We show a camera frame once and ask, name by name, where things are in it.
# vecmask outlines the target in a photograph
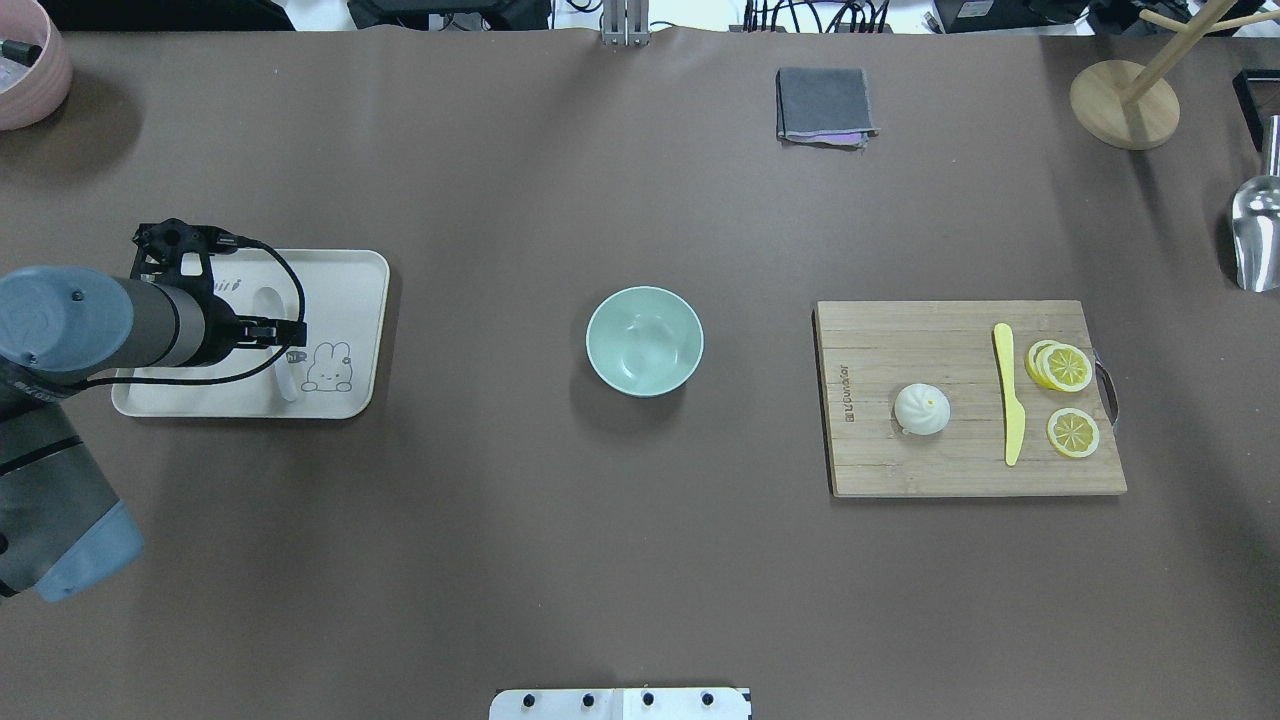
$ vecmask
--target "metal scoop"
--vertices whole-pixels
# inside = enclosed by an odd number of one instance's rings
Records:
[[[1267,120],[1266,174],[1235,191],[1231,236],[1235,238],[1235,282],[1263,292],[1280,286],[1280,117]]]

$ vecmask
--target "white plastic bracket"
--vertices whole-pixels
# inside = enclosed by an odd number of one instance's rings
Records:
[[[503,691],[489,720],[750,720],[748,688]]]

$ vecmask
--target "tray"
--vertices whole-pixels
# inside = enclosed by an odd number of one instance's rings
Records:
[[[297,418],[340,420],[360,414],[374,396],[390,269],[371,250],[280,250],[307,295],[307,347],[291,348],[270,368],[243,380],[207,387],[116,384],[111,402],[133,418]],[[212,260],[215,292],[241,315],[264,313],[260,288],[274,288],[284,316],[297,315],[293,283],[261,250]],[[271,350],[236,350],[207,368],[142,368],[119,377],[216,378],[248,370]]]

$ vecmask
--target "light green bowl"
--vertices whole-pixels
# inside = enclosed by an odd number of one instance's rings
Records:
[[[703,324],[678,295],[660,287],[614,292],[586,324],[586,356],[600,379],[635,397],[684,384],[703,359]]]

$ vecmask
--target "plastic knife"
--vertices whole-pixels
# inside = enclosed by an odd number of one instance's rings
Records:
[[[1014,395],[1014,331],[1006,323],[996,323],[991,336],[996,341],[1000,392],[1005,397],[1005,465],[1012,468],[1023,451],[1027,432],[1027,410]]]

